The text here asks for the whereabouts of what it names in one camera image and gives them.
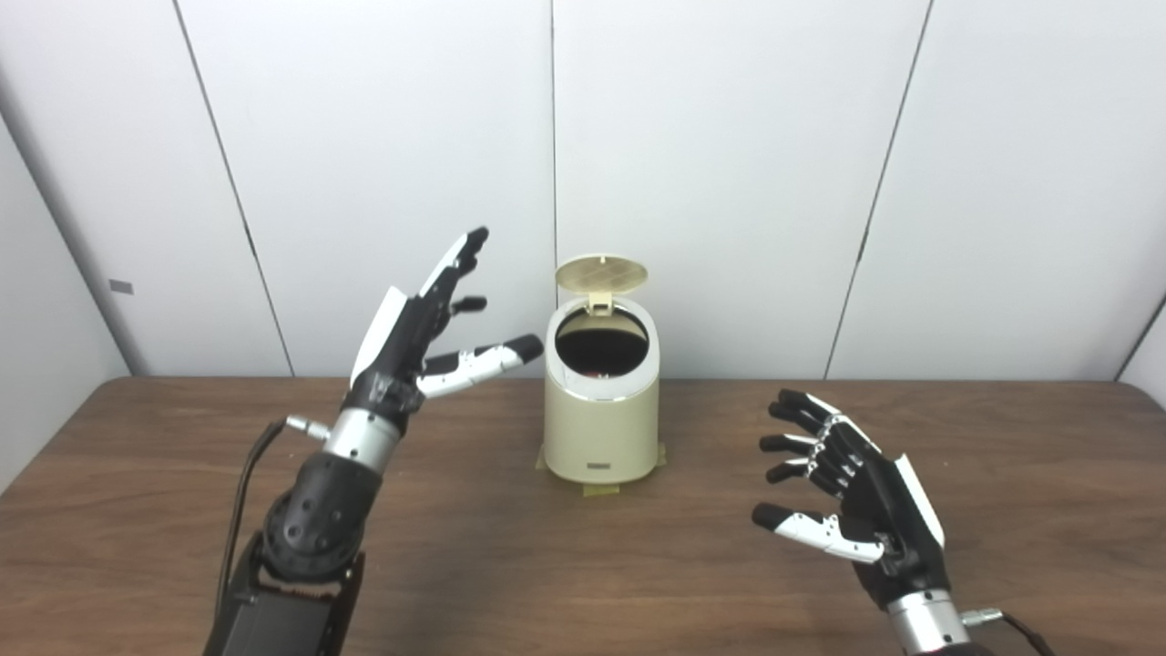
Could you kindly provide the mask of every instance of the small sticker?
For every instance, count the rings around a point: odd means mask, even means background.
[[[129,294],[132,296],[134,295],[134,283],[110,277],[110,290],[119,294]]]

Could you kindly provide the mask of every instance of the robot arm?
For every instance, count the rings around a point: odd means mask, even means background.
[[[452,292],[477,266],[487,235],[485,227],[463,234],[417,295],[389,288],[360,345],[333,426],[289,417],[268,428],[257,444],[236,502],[227,558],[246,475],[266,445],[285,425],[324,443],[268,510],[264,530],[251,538],[229,584],[224,569],[204,656],[339,654],[361,580],[365,519],[408,418],[426,398],[463,390],[542,355],[539,339],[526,336],[426,360],[429,344],[454,315],[485,308],[484,297],[455,302]],[[319,585],[338,591],[302,590]]]
[[[836,408],[781,390],[770,415],[813,435],[761,438],[764,452],[789,452],[766,473],[771,484],[805,478],[841,501],[823,517],[760,503],[753,522],[774,534],[850,560],[858,580],[886,612],[907,656],[991,656],[971,642],[951,601],[943,565],[943,528],[911,461],[887,460]]]

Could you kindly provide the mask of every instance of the table surface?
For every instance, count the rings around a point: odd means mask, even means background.
[[[962,608],[1003,607],[1060,656],[1166,642],[1166,414],[1107,383],[786,383],[909,453]],[[830,512],[780,456],[779,382],[666,382],[668,464],[583,498],[536,471],[539,381],[429,402],[368,521],[345,656],[893,656],[850,566],[753,527],[768,500]],[[0,651],[199,654],[244,457],[271,419],[335,417],[331,379],[124,379],[0,498]],[[305,454],[286,433],[252,482],[259,525]],[[1030,654],[1007,627],[974,635]]]

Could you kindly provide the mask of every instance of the white wall panel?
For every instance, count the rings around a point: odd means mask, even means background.
[[[388,284],[487,225],[433,353],[554,309],[546,0],[182,0],[296,374],[347,374]],[[526,368],[538,375],[538,368]]]
[[[1154,320],[1122,373],[1122,382],[1140,388],[1166,408],[1166,319]]]
[[[821,378],[926,1],[559,0],[557,255],[648,268],[669,378]]]
[[[936,0],[831,379],[1111,380],[1166,289],[1166,5]]]
[[[170,2],[0,0],[0,96],[140,373],[288,374]]]
[[[0,492],[126,364],[0,120]]]

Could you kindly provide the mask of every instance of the beige trash can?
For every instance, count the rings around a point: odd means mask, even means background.
[[[543,459],[568,481],[611,485],[656,465],[660,341],[647,310],[617,294],[647,269],[616,255],[575,258],[555,273],[580,294],[550,316],[543,361]]]

